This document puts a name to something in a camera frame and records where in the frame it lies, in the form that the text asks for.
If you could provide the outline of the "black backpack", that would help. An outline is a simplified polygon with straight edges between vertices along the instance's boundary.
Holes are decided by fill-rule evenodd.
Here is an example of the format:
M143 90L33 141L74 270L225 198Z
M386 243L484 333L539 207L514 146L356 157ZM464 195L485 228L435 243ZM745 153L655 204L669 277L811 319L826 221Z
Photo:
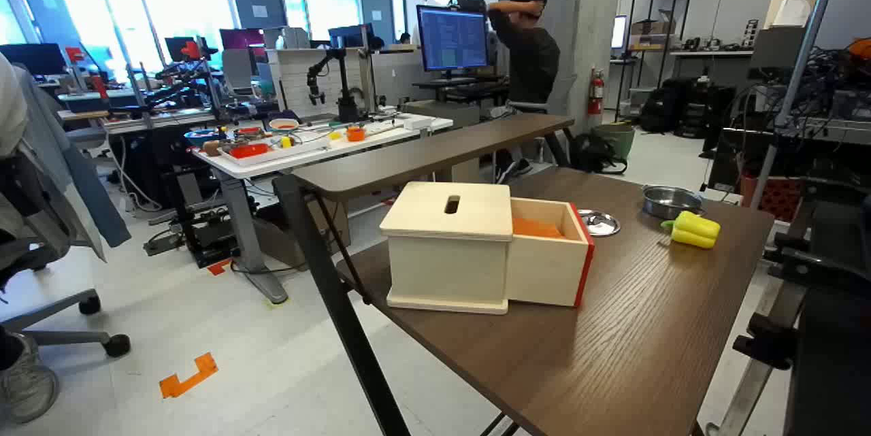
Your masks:
M612 144L593 133L580 133L568 139L570 166L586 173L623 175L628 161L618 155Z

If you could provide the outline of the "grey office chair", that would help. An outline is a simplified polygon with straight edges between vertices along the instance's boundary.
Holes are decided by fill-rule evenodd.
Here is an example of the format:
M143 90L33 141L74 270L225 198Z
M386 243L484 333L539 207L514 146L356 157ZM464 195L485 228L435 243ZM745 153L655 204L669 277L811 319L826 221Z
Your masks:
M10 278L24 271L41 271L59 261L74 246L94 247L87 238L83 223L63 194L57 189L37 158L25 150L16 150L0 159L0 209L20 217L21 227L2 238L0 228L0 291ZM95 288L79 291L49 305L0 320L8 333L30 337L38 346L62 344L100 344L107 356L128 355L131 340L127 335L110 335L105 331L34 331L33 325L64 309L78 306L79 312L91 316L101 311L101 299Z

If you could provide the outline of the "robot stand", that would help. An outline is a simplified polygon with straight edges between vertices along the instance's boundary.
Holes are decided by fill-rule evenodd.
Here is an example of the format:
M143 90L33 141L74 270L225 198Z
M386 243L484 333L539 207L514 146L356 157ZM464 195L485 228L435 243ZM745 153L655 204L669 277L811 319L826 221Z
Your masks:
M871 188L803 179L764 258L774 297L732 344L749 364L722 423L693 436L742 436L773 370L790 373L784 436L871 436Z

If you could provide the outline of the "steel pot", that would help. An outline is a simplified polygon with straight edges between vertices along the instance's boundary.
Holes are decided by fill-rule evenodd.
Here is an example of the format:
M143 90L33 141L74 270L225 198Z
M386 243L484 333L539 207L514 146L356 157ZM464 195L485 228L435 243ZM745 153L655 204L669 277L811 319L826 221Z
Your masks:
M644 185L642 197L644 213L665 221L676 220L684 211L706 213L701 195L684 188Z

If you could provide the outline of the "red fire extinguisher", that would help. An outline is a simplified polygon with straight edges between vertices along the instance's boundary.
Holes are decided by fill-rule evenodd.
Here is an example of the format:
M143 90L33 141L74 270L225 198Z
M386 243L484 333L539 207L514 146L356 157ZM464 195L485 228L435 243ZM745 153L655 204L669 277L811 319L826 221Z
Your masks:
M602 113L602 104L604 100L604 91L606 91L606 82L604 81L604 71L601 68L591 68L590 88L588 92L588 116L600 116Z

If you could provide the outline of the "black and red machine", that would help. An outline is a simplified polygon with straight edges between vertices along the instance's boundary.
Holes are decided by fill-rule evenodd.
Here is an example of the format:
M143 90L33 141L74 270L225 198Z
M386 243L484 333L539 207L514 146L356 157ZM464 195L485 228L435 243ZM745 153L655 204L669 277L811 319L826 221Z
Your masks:
M174 62L155 74L166 82L165 88L146 94L137 93L139 99L136 105L117 107L113 111L143 118L177 112L193 104L205 108L216 122L221 120L225 111L222 110L217 80L210 66L210 58L218 50L210 48L202 36L196 36L187 40L179 52L182 61Z

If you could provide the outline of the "wooden drawer with red front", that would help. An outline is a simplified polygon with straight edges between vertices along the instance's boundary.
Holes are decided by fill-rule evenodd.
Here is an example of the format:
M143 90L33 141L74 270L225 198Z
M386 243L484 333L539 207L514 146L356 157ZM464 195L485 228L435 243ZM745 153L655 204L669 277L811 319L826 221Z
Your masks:
M511 216L507 298L578 309L596 251L578 208L567 201L513 197Z

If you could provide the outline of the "white table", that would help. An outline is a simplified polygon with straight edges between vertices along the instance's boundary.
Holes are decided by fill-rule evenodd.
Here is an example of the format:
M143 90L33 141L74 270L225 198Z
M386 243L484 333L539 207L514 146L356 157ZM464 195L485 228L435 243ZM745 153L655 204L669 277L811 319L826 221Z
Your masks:
M279 278L265 266L251 207L248 205L246 181L318 161L342 158L404 139L427 137L436 131L450 129L453 125L453 120L446 118L402 114L391 127L377 123L376 132L367 133L361 141L349 141L344 129L305 130L304 142L296 150L274 150L271 155L255 155L241 161L229 156L208 155L204 150L193 150L192 154L208 164L220 182L222 197L227 204L231 227L240 251L234 265L265 299L274 305L280 305L286 302L287 293Z

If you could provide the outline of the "narrow brown table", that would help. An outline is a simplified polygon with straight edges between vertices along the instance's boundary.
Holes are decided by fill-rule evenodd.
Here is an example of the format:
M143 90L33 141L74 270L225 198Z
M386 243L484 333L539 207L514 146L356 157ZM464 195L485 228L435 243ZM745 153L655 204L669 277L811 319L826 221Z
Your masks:
M570 116L522 113L379 150L320 161L275 179L274 191L293 237L301 247L321 300L383 436L410 436L410 430L348 294L357 292L367 305L372 302L372 297L344 246L340 247L340 253L348 265L351 281L347 282L340 275L327 242L321 237L308 209L308 199L317 203L325 199L347 201L538 137L545 139L555 163L567 167L570 164L568 155L557 134L562 132L569 139L572 136L570 127L574 123Z

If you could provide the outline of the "wooden box with slot lid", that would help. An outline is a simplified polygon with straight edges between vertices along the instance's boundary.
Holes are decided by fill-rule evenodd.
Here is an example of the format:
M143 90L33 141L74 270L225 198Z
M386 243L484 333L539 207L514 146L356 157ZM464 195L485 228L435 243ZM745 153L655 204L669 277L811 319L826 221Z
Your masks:
M388 305L506 314L512 198L506 185L405 185L380 223L389 248Z

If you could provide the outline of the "silver pot lid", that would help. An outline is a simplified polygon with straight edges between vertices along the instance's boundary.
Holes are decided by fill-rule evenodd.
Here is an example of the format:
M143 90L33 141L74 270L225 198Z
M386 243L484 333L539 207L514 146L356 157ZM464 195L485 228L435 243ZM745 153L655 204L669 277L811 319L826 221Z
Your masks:
M580 209L578 217L592 237L612 237L621 231L619 220L602 211Z

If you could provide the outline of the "red crate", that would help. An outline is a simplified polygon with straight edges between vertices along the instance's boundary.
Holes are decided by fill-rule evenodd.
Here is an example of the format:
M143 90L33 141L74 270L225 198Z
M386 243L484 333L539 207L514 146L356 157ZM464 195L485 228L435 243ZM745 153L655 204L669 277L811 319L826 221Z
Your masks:
M740 180L741 207L751 206L757 184L757 178L743 173ZM792 222L802 201L802 185L799 179L768 178L758 209L771 213L777 221Z

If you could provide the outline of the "yellow bell pepper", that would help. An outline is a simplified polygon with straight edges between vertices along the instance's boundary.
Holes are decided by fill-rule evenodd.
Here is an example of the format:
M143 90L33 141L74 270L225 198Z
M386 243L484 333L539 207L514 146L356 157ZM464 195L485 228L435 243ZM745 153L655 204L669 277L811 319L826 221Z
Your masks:
M673 220L663 221L660 228L669 233L675 243L712 249L721 234L721 225L691 211L681 211Z

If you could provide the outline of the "computer monitor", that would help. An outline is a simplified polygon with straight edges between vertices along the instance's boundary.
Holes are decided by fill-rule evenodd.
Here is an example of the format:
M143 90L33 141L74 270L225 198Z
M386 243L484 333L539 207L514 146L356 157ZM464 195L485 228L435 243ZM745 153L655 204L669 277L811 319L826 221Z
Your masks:
M426 5L418 5L416 13L425 71L476 69L491 64L485 14Z

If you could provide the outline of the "person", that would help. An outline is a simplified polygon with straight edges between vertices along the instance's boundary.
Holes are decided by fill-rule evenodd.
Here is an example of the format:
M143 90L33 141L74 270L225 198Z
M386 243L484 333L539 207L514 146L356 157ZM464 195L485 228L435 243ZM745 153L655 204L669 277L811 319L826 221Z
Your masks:
M0 161L14 154L27 123L16 68L0 54ZM12 420L24 424L41 417L58 391L56 373L41 362L35 341L0 325L0 402Z
M509 51L507 102L541 104L550 99L557 79L560 49L539 26L548 0L508 0L489 4L489 24Z

